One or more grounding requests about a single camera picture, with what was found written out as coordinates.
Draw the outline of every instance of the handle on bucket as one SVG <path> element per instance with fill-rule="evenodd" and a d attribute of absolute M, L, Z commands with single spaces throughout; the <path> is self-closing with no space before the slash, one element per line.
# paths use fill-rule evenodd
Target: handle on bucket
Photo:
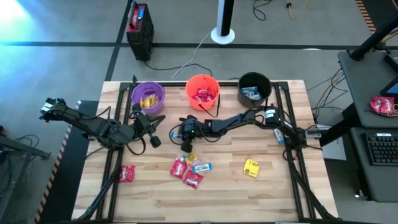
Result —
<path fill-rule="evenodd" d="M 209 113 L 209 111 L 207 111 L 201 104 L 199 104 L 200 108 L 202 108 L 204 111 L 206 111 L 206 113 L 208 113 L 210 116 L 216 118 L 218 116 L 218 110 L 220 109 L 220 101 L 221 101 L 221 94 L 218 95 L 218 103 L 217 103 L 217 114 L 216 116 L 212 115 L 211 113 Z"/>

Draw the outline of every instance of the black metal frame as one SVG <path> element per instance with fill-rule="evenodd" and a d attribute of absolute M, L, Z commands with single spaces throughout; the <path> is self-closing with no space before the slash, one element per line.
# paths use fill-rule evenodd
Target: black metal frame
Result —
<path fill-rule="evenodd" d="M 164 87 L 185 86 L 186 85 L 186 82 L 158 82 L 158 83 Z M 219 84 L 220 84 L 220 86 L 237 86 L 238 85 L 237 82 L 219 82 Z M 116 120 L 118 120 L 120 118 L 121 105 L 122 105 L 123 96 L 124 96 L 126 90 L 128 90 L 128 96 L 129 96 L 129 95 L 131 95 L 132 90 L 134 89 L 134 86 L 135 86 L 135 83 L 121 83 L 120 84 L 118 102 L 116 104 L 116 111 L 115 111 L 115 115 L 114 115 L 114 118 Z M 282 97 L 280 94 L 279 87 L 281 87 L 281 90 L 284 91 L 285 97 L 286 97 L 287 109 L 289 112 L 289 116 L 292 119 L 291 122 L 294 126 L 296 126 L 288 83 L 287 82 L 272 82 L 272 87 L 275 90 L 279 113 L 283 114 L 283 115 L 284 115 L 284 109 L 283 109 Z M 126 110 L 124 112 L 123 124 L 127 124 L 129 121 L 128 114 L 130 112 L 130 109 L 131 109 L 131 100 L 127 100 Z M 104 184 L 106 183 L 106 181 L 109 178 L 111 161 L 112 161 L 114 151 L 118 152 L 118 158 L 116 160 L 116 163 L 121 164 L 121 162 L 123 160 L 123 148 L 111 149 L 108 151 L 108 155 L 106 157 L 106 162 L 105 162 L 104 175 L 103 175 L 103 181 L 102 181 L 101 188 L 104 186 Z M 301 172 L 303 181 L 305 182 L 306 185 L 308 185 L 309 181 L 308 181 L 307 171 L 305 169 L 304 158 L 303 158 L 303 154 L 302 154 L 301 150 L 297 151 L 297 159 L 298 159 L 298 164 L 300 166 L 300 172 Z M 292 179 L 292 190 L 293 190 L 298 220 L 302 220 L 304 218 L 304 214 L 303 214 L 303 208 L 302 208 L 302 203 L 301 203 L 301 199 L 300 199 L 299 185 L 298 185 L 297 181 L 292 176 L 291 176 L 291 179 Z M 115 209 L 115 204 L 116 204 L 117 192 L 118 192 L 118 181 L 116 180 L 113 183 L 113 188 L 112 188 L 112 193 L 111 193 L 111 198 L 110 198 L 110 206 L 109 206 L 109 210 L 108 210 L 108 217 L 103 218 L 103 208 L 104 208 L 104 200 L 103 200 L 97 208 L 95 220 L 85 220 L 85 223 L 87 223 L 87 222 L 88 223 L 90 223 L 90 222 L 112 223 L 113 218 L 114 218 L 114 209 Z M 306 198 L 307 198 L 307 206 L 308 206 L 310 219 L 314 219 L 314 218 L 316 218 L 315 209 L 307 196 L 306 196 Z"/>

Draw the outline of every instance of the purple bucket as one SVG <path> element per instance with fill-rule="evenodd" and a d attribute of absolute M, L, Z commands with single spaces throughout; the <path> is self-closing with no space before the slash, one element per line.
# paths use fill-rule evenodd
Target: purple bucket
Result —
<path fill-rule="evenodd" d="M 140 103 L 141 98 L 144 99 L 147 96 L 156 95 L 159 97 L 159 103 L 150 108 L 143 108 L 148 115 L 157 115 L 163 109 L 163 101 L 165 97 L 164 88 L 156 82 L 144 82 L 136 86 L 131 93 L 131 101 L 133 104 Z"/>

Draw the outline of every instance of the keyboard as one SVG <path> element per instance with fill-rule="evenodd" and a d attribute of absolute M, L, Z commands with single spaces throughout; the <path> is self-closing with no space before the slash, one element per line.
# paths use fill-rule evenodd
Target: keyboard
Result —
<path fill-rule="evenodd" d="M 364 134 L 373 166 L 398 166 L 398 134 Z"/>

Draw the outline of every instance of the white cable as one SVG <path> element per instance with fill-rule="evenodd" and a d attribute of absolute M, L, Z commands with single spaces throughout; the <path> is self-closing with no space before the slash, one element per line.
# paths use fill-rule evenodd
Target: white cable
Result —
<path fill-rule="evenodd" d="M 182 65 L 181 68 L 179 68 L 179 69 L 174 73 L 172 79 L 177 75 L 177 73 L 178 73 L 181 69 L 183 69 L 185 66 L 187 66 L 189 63 L 191 63 L 191 62 L 193 61 L 193 58 L 195 58 L 195 55 L 197 54 L 197 51 L 198 51 L 199 47 L 201 46 L 201 44 L 203 43 L 203 41 L 205 41 L 206 38 L 210 35 L 210 33 L 211 33 L 211 31 L 206 35 L 205 38 L 203 38 L 203 39 L 201 40 L 201 42 L 199 43 L 198 47 L 195 49 L 195 52 L 193 53 L 191 60 L 189 60 L 187 63 L 185 63 L 185 65 Z"/>

